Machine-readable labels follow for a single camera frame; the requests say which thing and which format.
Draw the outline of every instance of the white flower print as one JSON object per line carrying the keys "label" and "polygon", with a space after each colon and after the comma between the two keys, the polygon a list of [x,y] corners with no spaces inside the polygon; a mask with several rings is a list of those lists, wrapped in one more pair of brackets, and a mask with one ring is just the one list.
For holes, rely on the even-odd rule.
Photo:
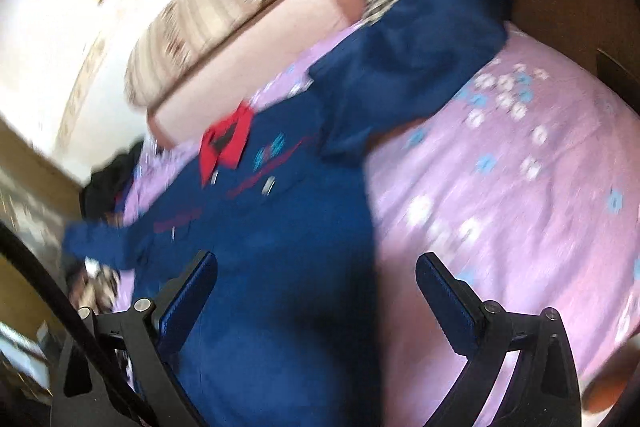
{"label": "white flower print", "polygon": [[292,96],[296,96],[301,90],[302,90],[302,86],[300,84],[296,84],[289,91],[289,95],[288,95],[289,98],[291,98]]}
{"label": "white flower print", "polygon": [[436,250],[436,247],[440,247],[440,250],[445,248],[450,237],[451,229],[441,219],[435,219],[427,231],[427,240],[432,250]]}
{"label": "white flower print", "polygon": [[470,217],[458,229],[458,237],[462,240],[464,245],[473,245],[480,237],[482,232],[482,223],[475,218]]}
{"label": "white flower print", "polygon": [[515,79],[512,74],[501,74],[498,77],[498,89],[501,91],[510,91],[513,89]]}
{"label": "white flower print", "polygon": [[427,230],[427,240],[436,241],[441,235],[445,235],[446,237],[451,235],[449,225],[447,225],[447,223],[442,219],[434,219],[429,230]]}
{"label": "white flower print", "polygon": [[631,309],[631,303],[633,302],[633,299],[634,299],[634,296],[629,295],[629,298],[626,300],[625,309],[623,310],[622,315],[618,320],[618,330],[616,331],[617,344],[625,340],[626,334],[629,331],[629,326],[631,324],[630,309]]}
{"label": "white flower print", "polygon": [[536,145],[542,145],[546,141],[546,128],[543,125],[537,126],[531,133],[531,140]]}
{"label": "white flower print", "polygon": [[522,172],[528,181],[535,180],[538,174],[540,174],[541,169],[542,165],[540,165],[540,162],[533,158],[533,156],[527,156],[520,164],[520,172]]}
{"label": "white flower print", "polygon": [[545,70],[542,70],[540,68],[536,68],[535,70],[533,70],[533,76],[539,78],[540,80],[546,80],[549,78],[549,74]]}
{"label": "white flower print", "polygon": [[471,127],[471,129],[477,129],[482,125],[483,121],[484,112],[480,109],[472,109],[469,116],[466,117],[466,124]]}
{"label": "white flower print", "polygon": [[431,217],[433,201],[427,196],[416,196],[406,210],[406,220],[410,227],[421,227]]}
{"label": "white flower print", "polygon": [[515,121],[522,120],[526,114],[527,114],[527,106],[524,105],[522,102],[516,102],[513,104],[513,107],[511,107],[511,116]]}
{"label": "white flower print", "polygon": [[310,76],[305,75],[305,79],[302,82],[302,89],[306,91],[307,89],[309,89],[309,87],[311,87],[311,84],[313,83],[314,83],[314,80]]}
{"label": "white flower print", "polygon": [[495,86],[495,77],[492,74],[483,73],[476,76],[474,83],[478,89],[491,89]]}
{"label": "white flower print", "polygon": [[508,92],[502,92],[495,97],[495,103],[498,107],[509,110],[513,105],[513,97]]}

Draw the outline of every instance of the blue shirt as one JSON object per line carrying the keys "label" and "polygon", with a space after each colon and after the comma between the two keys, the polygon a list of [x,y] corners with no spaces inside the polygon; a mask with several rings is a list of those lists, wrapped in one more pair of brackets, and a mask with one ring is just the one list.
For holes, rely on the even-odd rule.
{"label": "blue shirt", "polygon": [[367,139],[442,108],[500,51],[510,8],[400,0],[316,62],[307,92],[256,115],[238,169],[203,187],[196,158],[130,227],[68,227],[69,252],[136,270],[134,299],[216,255],[172,361],[211,426],[382,423]]}

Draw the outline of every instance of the pink pillowcase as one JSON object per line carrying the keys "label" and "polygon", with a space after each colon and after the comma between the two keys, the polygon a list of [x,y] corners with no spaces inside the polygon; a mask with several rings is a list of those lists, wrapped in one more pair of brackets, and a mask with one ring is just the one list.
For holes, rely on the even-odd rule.
{"label": "pink pillowcase", "polygon": [[365,0],[279,0],[220,46],[148,113],[158,144],[200,137],[316,42],[360,19]]}

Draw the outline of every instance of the striped pillow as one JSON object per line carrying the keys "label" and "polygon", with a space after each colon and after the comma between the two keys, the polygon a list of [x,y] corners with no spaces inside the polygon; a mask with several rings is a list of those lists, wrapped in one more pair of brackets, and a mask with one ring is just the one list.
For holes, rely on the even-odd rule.
{"label": "striped pillow", "polygon": [[125,90],[135,106],[158,105],[176,81],[274,0],[172,0],[129,56]]}

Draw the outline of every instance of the black mount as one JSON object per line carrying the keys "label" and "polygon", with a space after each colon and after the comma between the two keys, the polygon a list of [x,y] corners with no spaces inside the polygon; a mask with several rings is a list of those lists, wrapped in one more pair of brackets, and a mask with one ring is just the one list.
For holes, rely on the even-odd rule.
{"label": "black mount", "polygon": [[[155,301],[139,299],[126,312],[82,314],[100,349],[113,358],[128,351],[151,427],[206,427],[172,371],[162,361],[177,353],[216,283],[213,254],[201,251]],[[491,427],[579,427],[580,395],[569,342],[559,313],[508,313],[495,301],[482,302],[453,278],[435,254],[420,256],[416,280],[451,347],[468,362],[425,427],[472,427],[508,351],[520,351],[511,383]],[[142,425],[131,403],[114,393],[71,336],[53,390],[52,427]]]}

